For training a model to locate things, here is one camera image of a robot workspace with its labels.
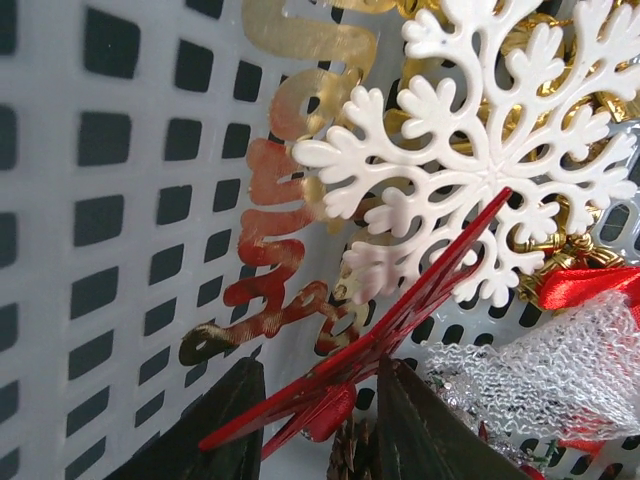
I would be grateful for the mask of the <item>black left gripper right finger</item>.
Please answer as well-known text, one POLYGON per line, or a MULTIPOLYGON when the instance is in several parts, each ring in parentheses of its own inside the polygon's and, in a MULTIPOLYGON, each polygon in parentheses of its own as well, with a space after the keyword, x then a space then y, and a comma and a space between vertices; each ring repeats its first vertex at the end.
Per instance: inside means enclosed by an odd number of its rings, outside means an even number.
POLYGON ((384 479, 526 479, 401 360, 383 357, 377 431, 384 479))

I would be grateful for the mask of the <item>white perforated plastic basket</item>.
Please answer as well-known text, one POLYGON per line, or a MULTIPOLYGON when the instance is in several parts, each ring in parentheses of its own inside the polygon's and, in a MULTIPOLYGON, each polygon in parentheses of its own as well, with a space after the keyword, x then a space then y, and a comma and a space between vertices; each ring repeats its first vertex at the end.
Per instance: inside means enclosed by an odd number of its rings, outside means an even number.
MULTIPOLYGON (((183 337, 206 322, 228 327, 263 302, 229 307, 225 290, 267 273, 237 253, 241 216, 252 208, 248 148, 272 139, 269 107, 290 76, 316 63, 263 52, 245 36, 245 1, 5 1, 1 5, 1 475, 5 479, 111 479, 109 475, 171 429, 240 359, 264 367, 275 393, 329 354, 315 342, 313 316, 272 337, 246 342, 197 365, 179 360, 183 337)), ((421 10, 441 24, 445 1, 282 1, 289 17, 366 28, 376 59, 356 87, 379 90, 389 137, 409 149, 397 95, 415 75, 432 84, 466 80, 454 63, 411 59, 403 25, 421 10)), ((580 1, 533 1, 516 27, 524 46, 538 24, 564 33, 559 55, 575 50, 580 1)), ((635 194, 592 208, 581 234, 567 230, 560 201, 557 231, 516 246, 541 252, 505 304, 453 295, 396 350, 418 369, 425 345, 499 348, 558 317, 541 310, 537 287, 560 269, 639 263, 639 88, 622 100, 585 98, 610 115, 611 134, 635 141, 625 161, 635 194)), ((322 140, 333 120, 293 147, 322 140)), ((328 187, 322 183, 328 193, 328 187)), ((369 232, 366 213, 381 202, 374 187, 350 218, 328 216, 295 233, 306 247, 286 284, 287 301, 325 282, 334 304, 367 306, 359 339, 407 290, 365 303, 344 253, 358 241, 392 245, 369 232)))

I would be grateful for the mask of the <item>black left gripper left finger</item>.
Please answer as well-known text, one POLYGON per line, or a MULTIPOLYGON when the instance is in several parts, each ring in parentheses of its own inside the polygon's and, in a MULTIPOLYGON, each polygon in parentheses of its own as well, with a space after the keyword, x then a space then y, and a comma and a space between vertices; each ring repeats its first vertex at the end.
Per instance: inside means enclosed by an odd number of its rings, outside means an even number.
POLYGON ((257 479, 261 467, 261 429, 203 452, 206 436, 264 400, 264 367, 244 357, 171 429, 112 472, 111 479, 257 479))

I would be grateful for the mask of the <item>white snowflake ornament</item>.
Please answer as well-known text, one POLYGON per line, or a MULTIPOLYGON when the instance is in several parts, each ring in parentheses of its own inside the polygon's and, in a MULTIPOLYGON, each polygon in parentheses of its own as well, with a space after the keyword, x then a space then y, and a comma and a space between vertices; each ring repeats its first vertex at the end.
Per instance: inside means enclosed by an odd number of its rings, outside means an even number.
POLYGON ((322 140, 292 150, 328 187, 332 218, 352 217, 374 187, 381 202, 366 213, 369 232, 389 233, 392 245, 355 242, 344 261, 357 276, 353 300, 365 303, 417 281, 424 260, 436 260, 462 233, 473 214, 504 189, 522 198, 503 207, 481 235, 482 255, 463 263, 473 274, 456 286, 459 301, 480 296, 501 306, 522 273, 544 261, 541 252, 517 253, 513 243, 544 241, 557 230, 560 201, 570 206, 567 230, 581 234, 591 209, 607 208, 635 194, 625 167, 635 141, 611 134, 610 115, 584 103, 597 92, 631 100, 639 88, 639 11, 610 1, 580 1, 573 11, 575 55, 558 52, 563 31, 538 24, 522 48, 501 53, 516 25, 536 9, 533 1, 446 1, 447 23, 419 11, 402 28, 411 59, 445 59, 459 67, 466 97, 456 82, 437 84, 413 76, 397 101, 406 119, 405 140, 395 143, 384 126, 377 89, 356 87, 343 106, 348 127, 331 127, 322 140))

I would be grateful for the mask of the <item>red star ornament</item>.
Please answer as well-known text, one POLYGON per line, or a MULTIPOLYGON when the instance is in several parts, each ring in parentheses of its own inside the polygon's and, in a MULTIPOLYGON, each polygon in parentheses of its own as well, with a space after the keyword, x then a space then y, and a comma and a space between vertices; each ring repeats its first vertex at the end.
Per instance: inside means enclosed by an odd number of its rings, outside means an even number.
POLYGON ((316 443, 329 439, 351 415, 356 385, 374 375, 381 358, 394 353, 457 284, 478 269, 478 264, 465 268, 459 264, 511 194, 510 188, 503 188, 368 333, 202 439, 199 449, 213 450, 284 417, 286 424, 262 447, 262 459, 300 432, 316 443))

